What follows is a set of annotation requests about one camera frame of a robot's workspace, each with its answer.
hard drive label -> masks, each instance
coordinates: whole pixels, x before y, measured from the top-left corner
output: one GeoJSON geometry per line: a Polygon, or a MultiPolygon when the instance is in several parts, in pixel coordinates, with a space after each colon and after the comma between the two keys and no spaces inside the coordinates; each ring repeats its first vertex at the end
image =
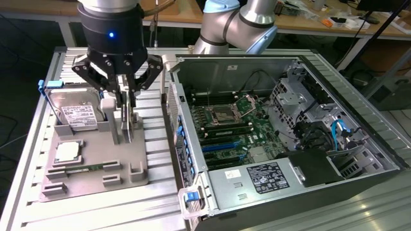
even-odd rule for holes
{"type": "Polygon", "coordinates": [[[259,194],[290,187],[283,171],[276,162],[248,167],[247,170],[259,194]]]}
{"type": "Polygon", "coordinates": [[[97,125],[92,105],[61,107],[61,110],[72,128],[97,125]]]}

floor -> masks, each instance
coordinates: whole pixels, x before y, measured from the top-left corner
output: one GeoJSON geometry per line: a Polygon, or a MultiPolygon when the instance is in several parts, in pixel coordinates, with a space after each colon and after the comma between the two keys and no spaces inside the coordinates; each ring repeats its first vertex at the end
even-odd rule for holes
{"type": "MultiPolygon", "coordinates": [[[[0,19],[0,31],[3,32],[0,36],[0,76],[3,80],[0,85],[0,105],[3,107],[0,110],[0,146],[28,133],[39,99],[36,85],[39,80],[45,78],[53,48],[64,46],[56,23],[32,20],[11,20],[11,22],[19,29],[7,20],[0,19]]],[[[72,24],[72,28],[76,31],[79,46],[85,46],[81,25],[72,24]]],[[[187,47],[195,43],[197,36],[197,29],[161,28],[159,46],[187,47]]],[[[147,44],[148,40],[149,31],[144,28],[147,44]]],[[[334,48],[335,40],[335,37],[278,35],[270,48],[316,49],[334,64],[344,54],[340,48],[334,48]]],[[[0,211],[5,203],[24,140],[21,138],[0,148],[0,211]]]]}

motherboard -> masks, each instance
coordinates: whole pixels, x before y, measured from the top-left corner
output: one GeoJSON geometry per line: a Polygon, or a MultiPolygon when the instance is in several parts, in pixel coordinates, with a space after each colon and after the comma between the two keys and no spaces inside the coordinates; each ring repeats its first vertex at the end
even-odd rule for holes
{"type": "Polygon", "coordinates": [[[189,110],[209,170],[274,160],[286,151],[258,96],[193,96],[189,110]]]}

aluminum profile table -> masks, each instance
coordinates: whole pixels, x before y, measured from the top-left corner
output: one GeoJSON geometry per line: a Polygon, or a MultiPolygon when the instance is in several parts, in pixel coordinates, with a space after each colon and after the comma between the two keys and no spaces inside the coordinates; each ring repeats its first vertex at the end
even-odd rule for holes
{"type": "MultiPolygon", "coordinates": [[[[56,52],[47,80],[81,81],[71,70],[71,63],[75,55],[84,53],[85,48],[69,48],[67,51],[56,52]]],[[[149,53],[165,55],[163,57],[167,61],[167,54],[184,54],[188,50],[163,48],[152,49],[149,53]]],[[[232,50],[231,53],[242,54],[237,50],[232,50]]],[[[406,161],[411,160],[408,137],[398,132],[319,54],[310,50],[270,50],[266,53],[304,55],[396,153],[406,161]]],[[[156,81],[151,89],[137,97],[136,107],[144,120],[149,184],[47,203],[40,203],[37,198],[55,117],[44,99],[40,98],[0,221],[1,231],[185,229],[176,198],[177,187],[159,89],[160,82],[156,81]]],[[[410,230],[410,176],[410,172],[406,171],[347,201],[247,230],[410,230]]]]}

blue pcie slot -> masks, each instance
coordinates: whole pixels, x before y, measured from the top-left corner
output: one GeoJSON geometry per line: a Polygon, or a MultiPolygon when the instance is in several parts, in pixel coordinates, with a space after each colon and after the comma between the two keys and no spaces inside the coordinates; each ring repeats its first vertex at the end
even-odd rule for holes
{"type": "Polygon", "coordinates": [[[221,144],[221,145],[216,145],[216,146],[208,146],[204,147],[201,149],[203,153],[208,153],[208,152],[213,152],[213,151],[220,151],[220,150],[225,150],[225,149],[233,149],[237,147],[239,145],[239,141],[233,142],[233,143],[227,143],[227,144],[221,144]]]}

